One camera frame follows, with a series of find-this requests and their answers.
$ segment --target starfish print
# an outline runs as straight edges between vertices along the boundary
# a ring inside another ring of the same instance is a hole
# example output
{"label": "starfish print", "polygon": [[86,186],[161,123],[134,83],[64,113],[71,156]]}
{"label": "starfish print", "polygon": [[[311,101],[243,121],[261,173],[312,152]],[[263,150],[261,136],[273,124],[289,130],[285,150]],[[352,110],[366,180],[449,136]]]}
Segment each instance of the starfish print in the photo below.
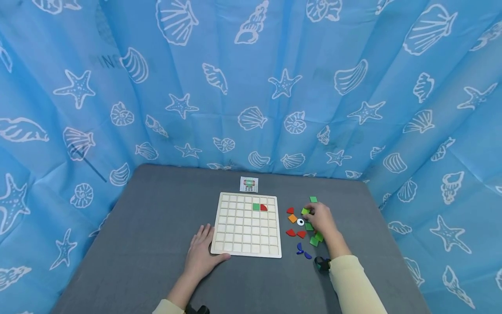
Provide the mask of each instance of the starfish print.
{"label": "starfish print", "polygon": [[176,148],[177,150],[179,150],[180,152],[183,153],[183,158],[188,157],[188,156],[199,158],[199,156],[197,156],[197,153],[202,153],[201,149],[192,148],[192,147],[190,147],[190,144],[188,144],[188,143],[185,144],[185,147],[175,146],[174,148]]}
{"label": "starfish print", "polygon": [[438,227],[435,229],[429,229],[429,231],[443,239],[444,250],[446,252],[450,252],[452,246],[458,245],[465,252],[469,254],[472,253],[469,247],[458,238],[458,236],[462,235],[465,232],[464,228],[448,227],[444,223],[443,217],[441,217],[441,215],[438,215],[437,223]]}
{"label": "starfish print", "polygon": [[77,242],[70,242],[70,233],[71,229],[66,230],[64,234],[63,242],[56,240],[56,245],[59,249],[58,258],[52,263],[51,268],[49,270],[53,270],[58,267],[62,262],[66,264],[66,267],[70,266],[70,252],[77,246]]}
{"label": "starfish print", "polygon": [[76,76],[69,70],[64,70],[64,72],[71,85],[55,89],[52,93],[54,95],[72,95],[75,98],[75,107],[81,109],[87,96],[96,96],[94,90],[89,87],[91,71],[85,71],[81,77]]}
{"label": "starfish print", "polygon": [[199,111],[198,107],[193,107],[188,104],[190,94],[186,94],[183,98],[178,99],[173,94],[169,94],[172,103],[166,107],[167,111],[177,111],[183,120],[187,119],[187,111]]}
{"label": "starfish print", "polygon": [[357,111],[348,114],[347,117],[359,117],[359,125],[362,125],[368,119],[380,120],[383,118],[381,115],[377,114],[377,110],[385,105],[385,101],[379,102],[373,106],[370,106],[367,102],[363,101],[361,108]]}
{"label": "starfish print", "polygon": [[5,180],[7,192],[0,197],[0,212],[4,213],[0,222],[0,235],[9,231],[19,214],[29,215],[31,213],[25,204],[28,185],[25,183],[23,187],[18,188],[10,173],[5,175]]}
{"label": "starfish print", "polygon": [[458,109],[469,108],[469,109],[475,110],[476,107],[478,107],[482,102],[486,101],[486,98],[488,98],[488,96],[495,90],[497,85],[498,85],[498,83],[493,83],[484,92],[480,92],[479,90],[477,90],[474,87],[470,87],[470,86],[464,87],[464,91],[466,93],[468,93],[471,96],[471,98],[468,101],[459,104],[457,106],[457,108]]}
{"label": "starfish print", "polygon": [[333,163],[333,162],[336,162],[336,164],[338,166],[341,166],[342,165],[342,161],[344,159],[351,159],[352,156],[348,156],[348,155],[343,155],[345,153],[345,150],[341,150],[339,151],[338,153],[331,153],[331,152],[326,152],[326,155],[329,156],[329,160],[327,162],[327,164],[330,164],[330,163]]}
{"label": "starfish print", "polygon": [[298,82],[303,76],[297,75],[293,79],[289,78],[288,70],[284,69],[281,80],[278,81],[275,77],[270,77],[269,82],[276,86],[276,91],[272,95],[272,99],[276,99],[280,95],[285,95],[286,97],[291,97],[291,89],[293,85]]}

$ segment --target green square tile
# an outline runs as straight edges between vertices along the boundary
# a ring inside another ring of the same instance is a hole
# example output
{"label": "green square tile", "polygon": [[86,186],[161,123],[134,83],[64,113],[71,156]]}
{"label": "green square tile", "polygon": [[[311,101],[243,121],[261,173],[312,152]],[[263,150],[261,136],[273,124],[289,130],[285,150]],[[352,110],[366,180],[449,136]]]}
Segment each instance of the green square tile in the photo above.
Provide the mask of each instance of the green square tile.
{"label": "green square tile", "polygon": [[319,240],[319,242],[323,242],[324,241],[324,236],[319,231],[316,233],[315,238],[317,240]]}
{"label": "green square tile", "polygon": [[310,244],[317,247],[317,245],[319,245],[319,240],[317,240],[316,238],[310,238]]}

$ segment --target gray tabletop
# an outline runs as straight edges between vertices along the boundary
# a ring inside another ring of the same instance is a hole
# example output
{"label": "gray tabletop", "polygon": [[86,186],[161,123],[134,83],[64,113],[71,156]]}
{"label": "gray tabletop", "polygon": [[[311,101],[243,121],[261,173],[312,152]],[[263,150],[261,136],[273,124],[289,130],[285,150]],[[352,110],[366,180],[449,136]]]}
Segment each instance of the gray tabletop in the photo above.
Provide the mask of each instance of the gray tabletop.
{"label": "gray tabletop", "polygon": [[214,223],[220,192],[239,192],[241,176],[259,178],[259,194],[277,197],[283,257],[232,256],[200,283],[194,308],[206,305],[214,314],[341,313],[329,277],[296,255],[302,242],[310,255],[327,257],[325,245],[314,248],[308,236],[285,233],[302,229],[289,222],[287,208],[299,214],[312,195],[331,208],[388,313],[430,313],[364,183],[143,165],[52,314],[151,313],[183,271],[193,234]]}

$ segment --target hand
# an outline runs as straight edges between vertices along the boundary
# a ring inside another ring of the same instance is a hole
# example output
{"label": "hand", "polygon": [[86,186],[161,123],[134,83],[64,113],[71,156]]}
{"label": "hand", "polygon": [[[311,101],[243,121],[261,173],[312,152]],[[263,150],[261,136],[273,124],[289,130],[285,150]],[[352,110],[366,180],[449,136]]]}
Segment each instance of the hand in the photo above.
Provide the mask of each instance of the hand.
{"label": "hand", "polygon": [[193,236],[185,261],[184,275],[195,280],[202,280],[219,263],[230,259],[230,254],[224,253],[216,256],[209,254],[209,245],[213,240],[214,227],[210,224],[200,226],[199,231]]}

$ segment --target sleeve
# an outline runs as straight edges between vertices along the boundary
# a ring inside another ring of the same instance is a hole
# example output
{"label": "sleeve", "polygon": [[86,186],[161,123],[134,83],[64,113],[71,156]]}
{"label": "sleeve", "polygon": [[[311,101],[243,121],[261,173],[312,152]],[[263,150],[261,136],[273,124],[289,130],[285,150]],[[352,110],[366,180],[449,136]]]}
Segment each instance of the sleeve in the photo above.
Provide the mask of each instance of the sleeve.
{"label": "sleeve", "polygon": [[185,311],[172,304],[171,301],[162,299],[152,314],[184,314]]}
{"label": "sleeve", "polygon": [[332,260],[330,278],[343,314],[387,314],[357,257],[344,255]]}

